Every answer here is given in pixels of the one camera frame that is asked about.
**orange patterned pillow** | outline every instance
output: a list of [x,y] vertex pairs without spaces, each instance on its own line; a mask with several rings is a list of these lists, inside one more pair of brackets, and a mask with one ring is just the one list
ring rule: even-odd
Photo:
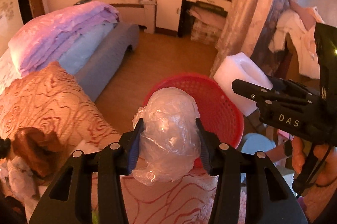
[[120,138],[74,77],[56,61],[14,80],[0,95],[0,137],[13,140],[22,127],[56,132],[64,147],[59,166],[83,139],[104,148]]

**gray bed frame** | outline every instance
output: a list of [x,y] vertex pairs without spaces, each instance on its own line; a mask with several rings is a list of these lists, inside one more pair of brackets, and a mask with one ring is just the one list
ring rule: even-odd
[[136,49],[139,41],[139,27],[136,24],[120,22],[103,39],[75,79],[94,102],[109,83],[122,63],[130,46]]

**red plastic basket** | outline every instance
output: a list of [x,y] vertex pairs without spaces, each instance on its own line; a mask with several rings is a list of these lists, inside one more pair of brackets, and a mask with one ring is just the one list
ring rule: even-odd
[[[147,105],[154,92],[166,87],[179,88],[192,96],[205,130],[215,133],[221,142],[238,147],[243,135],[243,115],[215,81],[194,73],[177,75],[155,85],[143,105]],[[196,159],[194,167],[202,167],[200,159]]]

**silver screw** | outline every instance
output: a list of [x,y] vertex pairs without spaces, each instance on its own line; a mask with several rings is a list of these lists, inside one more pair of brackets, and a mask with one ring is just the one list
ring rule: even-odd
[[228,150],[230,147],[229,147],[229,145],[228,145],[227,143],[221,143],[221,144],[219,145],[219,148],[220,148],[221,150]]
[[256,155],[257,155],[258,158],[265,158],[266,157],[266,154],[264,152],[261,152],[261,151],[257,152]]
[[81,152],[80,150],[77,150],[77,151],[73,152],[73,154],[72,154],[72,156],[73,156],[74,158],[78,158],[78,157],[80,157],[81,155],[82,155],[82,152]]
[[111,150],[117,150],[117,149],[119,149],[119,148],[120,148],[119,143],[112,143],[112,144],[110,145],[110,149],[111,149]]

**patterned bed sheet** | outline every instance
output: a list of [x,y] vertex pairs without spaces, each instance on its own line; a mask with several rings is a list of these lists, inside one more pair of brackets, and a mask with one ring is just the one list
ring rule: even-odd
[[9,49],[0,57],[0,94],[15,80],[22,76],[16,71]]

